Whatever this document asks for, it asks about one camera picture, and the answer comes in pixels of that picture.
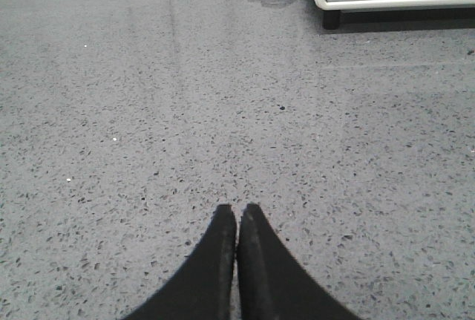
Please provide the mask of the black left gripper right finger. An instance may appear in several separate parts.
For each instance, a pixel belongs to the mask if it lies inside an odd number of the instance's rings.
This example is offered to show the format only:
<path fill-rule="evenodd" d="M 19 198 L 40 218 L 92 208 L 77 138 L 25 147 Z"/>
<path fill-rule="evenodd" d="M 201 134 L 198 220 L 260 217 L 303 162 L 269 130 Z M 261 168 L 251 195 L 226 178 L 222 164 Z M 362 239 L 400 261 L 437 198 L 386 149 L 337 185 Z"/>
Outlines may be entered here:
<path fill-rule="evenodd" d="M 291 255 L 259 205 L 241 218 L 237 273 L 243 319 L 357 319 Z"/>

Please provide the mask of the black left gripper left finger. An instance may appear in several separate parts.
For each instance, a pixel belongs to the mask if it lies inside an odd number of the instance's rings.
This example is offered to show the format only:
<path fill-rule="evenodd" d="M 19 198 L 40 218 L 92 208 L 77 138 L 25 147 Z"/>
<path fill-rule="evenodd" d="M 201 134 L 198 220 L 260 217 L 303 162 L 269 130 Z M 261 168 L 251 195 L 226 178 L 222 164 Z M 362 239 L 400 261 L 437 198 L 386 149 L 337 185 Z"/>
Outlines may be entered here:
<path fill-rule="evenodd" d="M 179 270 L 126 318 L 228 319 L 236 229 L 231 206 L 217 206 L 206 232 Z"/>

